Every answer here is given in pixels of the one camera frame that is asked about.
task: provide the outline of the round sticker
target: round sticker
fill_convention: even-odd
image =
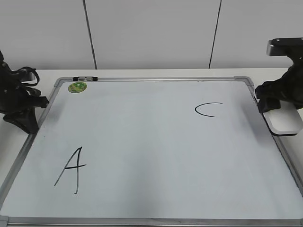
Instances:
[[[87,88],[87,84],[84,82],[72,83],[68,86],[68,91],[72,93],[79,93],[84,91]]]

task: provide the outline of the black marker writing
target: black marker writing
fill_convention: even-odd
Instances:
[[[211,115],[206,115],[206,114],[200,113],[200,112],[197,110],[198,107],[200,107],[200,106],[202,106],[202,105],[207,105],[207,104],[223,104],[223,103],[203,103],[203,104],[201,104],[201,105],[196,106],[195,111],[196,111],[198,114],[200,114],[200,115],[202,115],[202,116],[205,116],[205,117],[216,117],[216,116],[211,116]]]
[[[71,158],[67,161],[67,163],[66,163],[65,167],[63,168],[62,172],[60,173],[60,175],[59,175],[59,177],[58,177],[58,179],[57,179],[57,181],[56,181],[56,183],[55,183],[54,186],[56,186],[56,185],[58,184],[58,182],[59,182],[61,176],[63,175],[63,173],[64,173],[64,171],[65,171],[66,169],[75,169],[75,168],[77,168],[77,189],[76,189],[75,194],[78,193],[78,189],[79,189],[79,168],[80,168],[80,167],[83,167],[83,166],[86,166],[86,164],[85,164],[85,165],[79,165],[81,150],[82,150],[82,147],[79,147],[79,148],[73,153],[73,155],[71,156]],[[76,165],[76,166],[67,167],[67,165],[69,164],[69,162],[70,162],[71,159],[75,156],[76,153],[78,153],[77,165]]]

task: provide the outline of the white table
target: white table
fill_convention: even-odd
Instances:
[[[233,77],[248,76],[257,85],[266,80],[280,78],[286,69],[197,69],[197,70],[38,70],[37,86],[43,96],[49,96],[55,81],[60,77],[108,77],[108,78],[165,78],[165,77]],[[42,109],[36,109],[37,117]],[[12,163],[20,151],[27,134],[14,125],[0,121],[0,184],[4,181]],[[293,160],[303,164],[303,132],[283,139]]]

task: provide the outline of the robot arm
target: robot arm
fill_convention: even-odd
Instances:
[[[36,83],[24,83],[34,79]],[[41,92],[32,88],[39,80],[36,70],[31,67],[12,71],[0,52],[0,113],[4,114],[3,120],[29,134],[39,130],[35,107],[46,108],[48,104],[47,98],[39,97]]]
[[[303,128],[297,111],[303,107],[303,38],[270,40],[267,54],[287,56],[293,65],[280,79],[256,88],[259,112],[274,135],[296,135]]]

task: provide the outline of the whiteboard surface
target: whiteboard surface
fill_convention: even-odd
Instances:
[[[64,83],[0,211],[15,217],[302,218],[243,82]],[[203,105],[209,102],[222,104]],[[60,172],[82,146],[77,170]],[[69,166],[75,166],[77,159]]]

